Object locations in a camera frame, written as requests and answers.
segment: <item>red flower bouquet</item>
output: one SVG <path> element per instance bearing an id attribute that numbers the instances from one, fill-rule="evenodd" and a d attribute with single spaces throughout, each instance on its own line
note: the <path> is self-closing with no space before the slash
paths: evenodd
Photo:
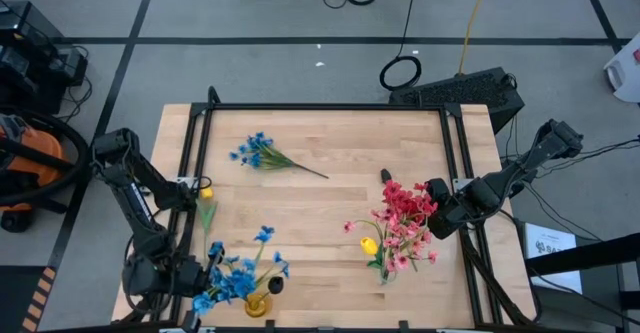
<path id="1" fill-rule="evenodd" d="M 373 220 L 357 220 L 346 222 L 345 232 L 355 228 L 355 223 L 364 223 L 376 228 L 379 240 L 371 238 L 361 240 L 365 253 L 375 257 L 367 263 L 368 267 L 380 270 L 383 283 L 393 277 L 399 270 L 406 269 L 409 264 L 417 271 L 416 260 L 428 259 L 435 263 L 436 252 L 429 252 L 423 256 L 426 245 L 431 243 L 431 232 L 427 228 L 427 219 L 436 211 L 438 204 L 431 204 L 431 197 L 427 193 L 427 186 L 416 183 L 413 191 L 402 189 L 400 183 L 387 181 L 382 192 L 383 210 L 372 210 Z"/>

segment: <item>gray floor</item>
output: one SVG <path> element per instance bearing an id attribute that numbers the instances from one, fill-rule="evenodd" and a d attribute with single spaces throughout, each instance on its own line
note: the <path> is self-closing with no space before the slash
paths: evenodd
<path id="1" fill-rule="evenodd" d="M 127 37 L 141 0 L 31 0 L 68 37 Z M 475 0 L 415 0 L 409 36 L 462 37 Z M 619 38 L 640 31 L 640 0 L 601 0 Z M 377 0 L 367 7 L 331 10 L 322 0 L 151 0 L 142 37 L 353 37 L 402 35 L 409 0 Z M 473 36 L 496 38 L 606 38 L 589 0 L 484 0 Z M 123 45 L 88 45 L 92 99 L 72 121 L 91 139 L 123 54 Z M 162 106 L 204 100 L 214 85 L 225 102 L 385 102 L 380 69 L 397 45 L 137 45 L 109 129 L 129 127 L 149 155 Z M 421 83 L 457 70 L 459 45 L 409 45 L 423 63 Z M 618 101 L 604 81 L 606 46 L 471 46 L 467 72 L 502 66 L 516 75 L 526 103 L 519 115 L 520 151 L 549 118 L 585 135 L 585 147 L 632 139 L 640 108 Z M 390 73 L 400 82 L 406 67 Z M 497 136 L 502 153 L 508 132 Z M 510 152 L 515 151 L 515 137 Z M 536 183 L 565 217 L 602 238 L 640 231 L 637 151 L 616 151 L 554 173 Z M 560 228 L 527 193 L 513 201 L 522 220 Z M 20 235 L 0 231 L 0 264 L 44 265 L 62 217 L 38 214 Z M 41 329 L 107 324 L 129 235 L 104 185 L 90 184 L 69 241 Z M 637 276 L 625 270 L 628 288 Z M 543 322 L 601 331 L 600 325 L 545 311 Z"/>

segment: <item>yellow flower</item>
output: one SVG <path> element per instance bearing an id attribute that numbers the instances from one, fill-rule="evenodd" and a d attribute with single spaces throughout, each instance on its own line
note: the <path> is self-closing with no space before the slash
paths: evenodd
<path id="1" fill-rule="evenodd" d="M 376 253 L 378 253 L 378 243 L 371 238 L 362 238 L 360 240 L 360 246 L 362 246 L 362 250 L 368 255 L 376 255 Z"/>

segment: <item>yellow cable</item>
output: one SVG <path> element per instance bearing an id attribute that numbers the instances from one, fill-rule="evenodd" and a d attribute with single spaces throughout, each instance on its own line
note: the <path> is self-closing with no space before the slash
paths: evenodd
<path id="1" fill-rule="evenodd" d="M 467 36 L 464 38 L 464 47 L 462 48 L 462 57 L 460 58 L 460 67 L 458 67 L 458 74 L 462 74 L 464 56 L 467 54 L 467 45 L 469 44 L 469 36 L 471 35 L 471 26 L 473 25 L 473 21 L 476 19 L 476 13 L 478 12 L 480 2 L 482 2 L 482 0 L 478 0 L 476 2 L 476 6 L 473 8 L 473 13 L 471 14 L 471 19 L 469 19 L 469 25 L 467 25 Z"/>

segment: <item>wooden tabletop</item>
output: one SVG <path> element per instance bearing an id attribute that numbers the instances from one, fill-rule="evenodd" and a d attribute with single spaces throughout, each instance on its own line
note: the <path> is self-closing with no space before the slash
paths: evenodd
<path id="1" fill-rule="evenodd" d="M 189 105 L 166 105 L 153 150 L 153 165 L 167 178 L 177 176 Z M 495 138 L 485 106 L 463 106 L 464 123 L 475 174 L 500 170 Z M 455 125 L 450 123 L 458 150 Z M 247 135 L 264 131 L 294 161 L 330 177 L 296 169 L 257 171 L 229 160 L 229 152 Z M 195 164 L 200 128 L 196 129 L 190 169 Z M 457 167 L 462 176 L 457 152 Z M 211 177 L 219 201 L 209 242 L 221 240 L 230 256 L 253 257 L 253 237 L 261 225 L 276 229 L 259 269 L 280 251 L 291 263 L 291 279 L 274 296 L 273 311 L 250 318 L 242 301 L 217 304 L 203 326 L 276 326 L 396 328 L 472 328 L 473 318 L 458 235 L 433 239 L 434 265 L 418 263 L 397 279 L 380 285 L 379 274 L 366 268 L 361 237 L 373 228 L 345 234 L 347 220 L 367 219 L 382 206 L 380 170 L 387 168 L 405 187 L 441 177 L 449 181 L 439 116 L 426 111 L 215 111 L 204 175 Z M 505 210 L 510 212 L 507 202 Z M 168 214 L 158 222 L 166 225 Z M 486 222 L 488 245 L 497 280 L 529 318 L 535 316 L 517 233 L 505 217 Z M 201 262 L 204 232 L 196 219 L 191 251 Z M 486 290 L 479 279 L 486 303 Z M 190 309 L 184 299 L 182 310 Z M 113 319 L 130 312 L 120 289 Z M 488 304 L 483 313 L 489 317 Z"/>

